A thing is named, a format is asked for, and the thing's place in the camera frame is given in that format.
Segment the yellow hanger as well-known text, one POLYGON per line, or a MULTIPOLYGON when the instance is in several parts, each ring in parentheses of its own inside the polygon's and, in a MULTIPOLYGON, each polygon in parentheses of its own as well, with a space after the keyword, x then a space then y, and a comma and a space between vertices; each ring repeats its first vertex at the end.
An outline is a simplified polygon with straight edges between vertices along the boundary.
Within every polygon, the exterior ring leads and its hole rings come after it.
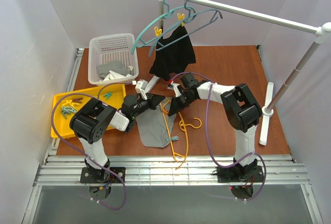
MULTIPOLYGON (((169 98, 167 98, 165 101, 166 101, 165 103, 168 103, 167 106, 170 105, 171 100, 169 98)), ((164 124, 165 124, 165 128, 166 128, 168 138, 172 137, 171 132, 170 132, 170 128, 169 128, 169 124, 168 124, 168 121, 167 121, 167 118, 166 118, 166 114, 163 113, 162 111, 161 111, 161 113, 162 113, 162 117, 163 117, 163 120, 164 120, 164 124)), ((179 168, 181 168, 183 166, 183 164, 186 162, 187 157, 188 157, 188 153, 189 153, 189 136, 188 136, 187 128, 191 127, 193 129, 200 129, 202 127, 202 121, 201 121, 200 118, 198 118, 198 117, 193 118, 193 120, 199 122, 199 124, 197 126, 195 126, 191 123, 185 123, 184 118, 181 115, 181 113, 178 112, 178 114, 179 114, 179 118, 180 118, 180 121, 179 121, 179 124, 178 124, 179 128, 185 134, 186 150, 185 150, 184 155, 182 155, 180 153, 177 153, 174 150, 173 141, 170 142, 170 148, 171 148, 173 159, 174 159, 175 162, 178 163, 178 166, 175 168, 175 170, 178 170, 179 168)))

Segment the orange clothespin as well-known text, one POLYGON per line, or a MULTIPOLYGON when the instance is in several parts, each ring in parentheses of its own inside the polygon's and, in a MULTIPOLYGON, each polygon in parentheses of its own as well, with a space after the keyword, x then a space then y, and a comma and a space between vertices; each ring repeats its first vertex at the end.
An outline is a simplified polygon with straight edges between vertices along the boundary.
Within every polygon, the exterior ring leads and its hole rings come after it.
POLYGON ((168 103, 165 103, 165 104, 160 104, 160 108, 161 108, 161 111, 165 114, 168 114, 168 110, 166 109, 166 106, 167 106, 168 103))

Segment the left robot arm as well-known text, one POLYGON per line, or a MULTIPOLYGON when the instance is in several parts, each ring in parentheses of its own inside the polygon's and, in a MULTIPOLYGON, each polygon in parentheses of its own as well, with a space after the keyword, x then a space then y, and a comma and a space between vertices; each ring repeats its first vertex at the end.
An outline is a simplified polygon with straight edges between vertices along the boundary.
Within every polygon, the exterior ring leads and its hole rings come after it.
POLYGON ((107 128, 113 127, 122 132, 132 129, 137 116, 147 110, 156 110, 156 107, 165 100, 165 97, 157 94, 146 94, 146 99, 141 94, 127 95, 120 109, 92 98, 70 120, 69 127, 83 145, 87 154, 85 164, 89 175, 98 182, 104 182, 109 178, 110 167, 102 137, 107 128))

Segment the grey-blue hanger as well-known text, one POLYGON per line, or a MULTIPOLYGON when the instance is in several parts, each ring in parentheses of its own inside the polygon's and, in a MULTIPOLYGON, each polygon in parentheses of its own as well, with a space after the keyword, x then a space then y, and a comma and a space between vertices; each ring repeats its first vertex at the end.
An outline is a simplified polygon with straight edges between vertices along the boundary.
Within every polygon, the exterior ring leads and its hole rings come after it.
POLYGON ((164 29, 161 29, 161 31, 160 31, 159 29, 156 29, 156 38, 151 39, 149 42, 145 43, 145 42, 143 42, 140 39, 140 41, 142 43, 144 43, 144 44, 151 44, 151 48, 149 50, 148 56, 151 56, 153 51, 156 51, 156 52, 157 51, 161 51, 164 48, 167 48, 168 46, 171 46, 171 45, 175 44, 176 42, 178 42, 178 41, 180 41, 180 40, 182 40, 182 39, 184 39, 186 37, 189 37, 189 35, 191 35, 191 34, 197 32, 197 31, 199 31, 199 30, 201 30, 201 29, 203 29, 203 28, 205 28, 205 27, 213 24, 218 19, 223 19, 222 13, 217 8, 209 8, 209 9, 205 9, 205 10, 202 10, 202 11, 196 11, 192 6, 189 6, 188 5, 188 2, 189 1, 190 0, 185 0, 184 1, 184 4, 182 6, 179 6, 177 8, 173 8, 173 9, 169 9, 169 7, 170 7, 169 4, 166 2, 166 0, 163 0, 163 4, 168 8, 168 10, 167 10, 166 13, 163 13, 160 16, 160 18, 158 18, 158 20, 169 19, 170 17, 172 17, 174 15, 175 11, 177 11, 179 9, 186 10, 187 11, 187 14, 184 14, 184 16, 183 16, 183 15, 181 15, 178 12, 177 13, 178 14, 178 16, 177 16, 178 21, 175 24, 173 24, 172 26, 170 26, 167 29, 165 29, 165 30, 164 29), (168 44, 162 44, 161 43, 161 40, 163 39, 163 37, 165 36, 165 34, 169 33, 172 30, 177 29, 180 26, 183 27, 185 24, 188 24, 188 23, 194 21, 195 18, 198 15, 203 14, 203 13, 206 13, 206 12, 212 12, 213 13, 213 15, 211 16, 210 20, 206 24, 204 24, 204 25, 196 28, 195 30, 191 31, 190 33, 187 33, 187 34, 182 35, 179 38, 175 38, 174 41, 171 41, 168 44))

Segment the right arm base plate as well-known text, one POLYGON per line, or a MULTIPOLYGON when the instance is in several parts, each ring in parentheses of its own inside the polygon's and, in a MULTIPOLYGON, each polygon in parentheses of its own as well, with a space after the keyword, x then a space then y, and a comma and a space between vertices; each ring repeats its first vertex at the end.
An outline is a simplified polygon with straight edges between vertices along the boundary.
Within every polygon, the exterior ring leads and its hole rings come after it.
POLYGON ((264 178, 264 172, 261 166, 256 166, 248 172, 243 172, 237 167, 228 169, 217 167, 216 170, 213 171, 213 175, 217 176, 217 182, 219 183, 251 183, 252 181, 259 183, 262 182, 264 178))

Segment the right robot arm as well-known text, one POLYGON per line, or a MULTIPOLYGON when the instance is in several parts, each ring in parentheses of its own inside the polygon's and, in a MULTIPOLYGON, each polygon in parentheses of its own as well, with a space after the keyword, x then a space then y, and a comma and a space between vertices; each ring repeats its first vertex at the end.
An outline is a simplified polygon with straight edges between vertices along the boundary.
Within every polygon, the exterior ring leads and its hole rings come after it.
POLYGON ((168 116, 190 106, 198 99, 207 100, 206 113, 211 101, 223 105, 227 119, 235 130, 236 148, 233 164, 219 165, 239 175, 252 172, 257 167, 255 132, 262 109, 247 84, 226 86, 209 80, 198 81, 191 72, 180 73, 181 84, 169 81, 168 88, 175 92, 168 116))

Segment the light blue clothespin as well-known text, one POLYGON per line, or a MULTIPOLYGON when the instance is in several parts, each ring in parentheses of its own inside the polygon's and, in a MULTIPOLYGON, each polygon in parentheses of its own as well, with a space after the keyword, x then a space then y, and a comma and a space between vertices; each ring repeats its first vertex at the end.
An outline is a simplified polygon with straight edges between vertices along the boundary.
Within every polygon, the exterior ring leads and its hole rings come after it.
POLYGON ((167 138, 167 141, 168 142, 171 142, 171 141, 178 141, 179 140, 179 137, 178 136, 173 136, 173 137, 169 137, 167 138))

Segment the grey underwear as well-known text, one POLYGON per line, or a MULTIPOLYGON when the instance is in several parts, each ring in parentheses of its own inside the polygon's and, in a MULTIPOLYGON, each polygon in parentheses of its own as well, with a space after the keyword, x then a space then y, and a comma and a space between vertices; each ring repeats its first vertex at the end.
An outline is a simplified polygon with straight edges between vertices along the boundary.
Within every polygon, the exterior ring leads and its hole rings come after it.
MULTIPOLYGON (((165 116, 172 132, 176 115, 165 116)), ((159 105, 156 110, 149 109, 139 115, 136 122, 141 142, 145 147, 164 148, 170 144, 167 141, 168 135, 159 105)))

